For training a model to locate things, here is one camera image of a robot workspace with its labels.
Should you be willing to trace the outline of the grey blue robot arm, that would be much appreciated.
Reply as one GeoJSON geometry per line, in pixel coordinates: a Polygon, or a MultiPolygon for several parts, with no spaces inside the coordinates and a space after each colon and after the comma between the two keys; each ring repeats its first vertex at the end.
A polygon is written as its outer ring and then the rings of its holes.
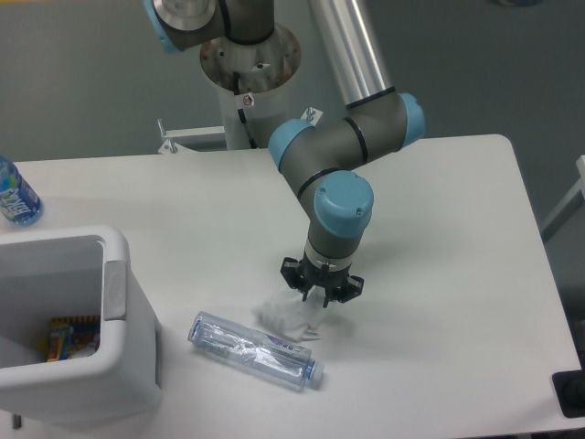
{"type": "Polygon", "coordinates": [[[286,89],[302,51],[276,22],[273,2],[144,3],[164,50],[199,48],[228,148],[267,149],[306,213],[303,256],[285,259],[282,277],[302,294],[317,286],[326,303],[344,303],[363,290],[350,268],[374,204],[356,170],[421,139],[425,117],[417,100],[392,84],[362,2],[313,1],[310,8],[346,107],[346,117],[326,125],[288,114],[286,89]]]}

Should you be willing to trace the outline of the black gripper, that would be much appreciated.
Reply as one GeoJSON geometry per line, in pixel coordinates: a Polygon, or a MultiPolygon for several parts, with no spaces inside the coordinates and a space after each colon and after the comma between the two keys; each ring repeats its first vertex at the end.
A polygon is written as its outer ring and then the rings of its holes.
{"type": "Polygon", "coordinates": [[[323,308],[330,303],[344,304],[359,297],[363,292],[364,279],[349,275],[351,265],[338,270],[333,265],[314,265],[307,258],[296,260],[285,257],[282,261],[280,273],[291,289],[302,294],[306,301],[314,286],[324,288],[323,308]]]}

